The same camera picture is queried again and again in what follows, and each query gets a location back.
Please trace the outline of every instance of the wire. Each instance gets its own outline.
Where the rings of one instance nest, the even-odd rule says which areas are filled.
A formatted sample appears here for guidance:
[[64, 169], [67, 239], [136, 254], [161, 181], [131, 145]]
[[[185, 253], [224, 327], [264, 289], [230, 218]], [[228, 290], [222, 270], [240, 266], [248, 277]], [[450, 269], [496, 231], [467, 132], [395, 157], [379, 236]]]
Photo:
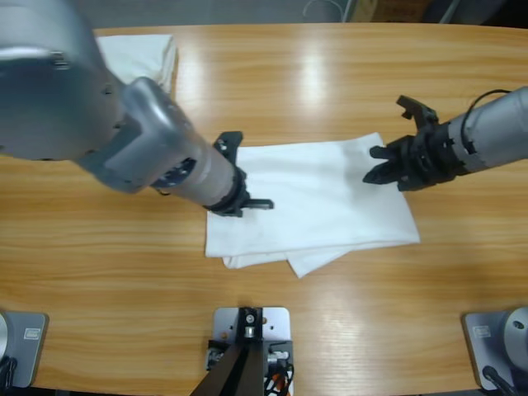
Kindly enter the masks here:
[[481, 96], [479, 96], [477, 99], [474, 100], [474, 102], [471, 104], [469, 109], [466, 111], [464, 119], [462, 120], [462, 125], [460, 126], [460, 138], [462, 140], [462, 145], [464, 146], [464, 149], [468, 152], [468, 154], [475, 154], [477, 150], [475, 150], [475, 147], [473, 146], [473, 142], [470, 142], [468, 137], [465, 134], [465, 125], [468, 122], [469, 115], [471, 114], [471, 111], [477, 106], [477, 104], [482, 101], [485, 97], [492, 95], [494, 93], [510, 93], [511, 91], [508, 91], [506, 89], [493, 89], [491, 91], [487, 91], [483, 93]]
[[345, 12], [343, 11], [343, 7], [341, 7], [339, 3], [334, 2], [334, 0], [310, 0], [309, 2], [306, 3], [306, 5], [303, 8], [303, 18], [306, 18], [306, 12], [310, 8], [310, 6], [314, 4], [315, 2], [329, 2], [330, 4], [333, 4], [339, 10], [339, 15], [341, 16], [341, 22], [345, 21]]
[[459, 7], [461, 0], [453, 0], [449, 7], [447, 8], [447, 11], [445, 12], [444, 16], [440, 19], [440, 22], [438, 23], [450, 23], [453, 19], [453, 16], [455, 14], [456, 9]]
[[491, 382], [504, 396], [519, 396], [516, 389], [512, 387], [503, 377], [501, 377], [497, 370], [490, 365], [482, 369], [482, 374], [486, 380]]

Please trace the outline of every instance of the folded white towel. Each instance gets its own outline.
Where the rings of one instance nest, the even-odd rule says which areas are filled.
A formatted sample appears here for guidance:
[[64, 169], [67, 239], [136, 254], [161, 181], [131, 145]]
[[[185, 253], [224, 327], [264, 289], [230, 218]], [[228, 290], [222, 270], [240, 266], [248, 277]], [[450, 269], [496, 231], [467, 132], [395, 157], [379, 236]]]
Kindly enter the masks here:
[[123, 83], [149, 77], [165, 91], [172, 90], [177, 47], [172, 35], [111, 35], [97, 39], [106, 66]]
[[365, 184], [379, 159], [378, 134], [342, 142], [242, 147], [238, 165], [254, 198], [273, 210], [244, 210], [241, 219], [207, 215], [207, 257], [228, 268], [288, 260], [301, 277], [352, 250], [419, 243], [395, 184]]

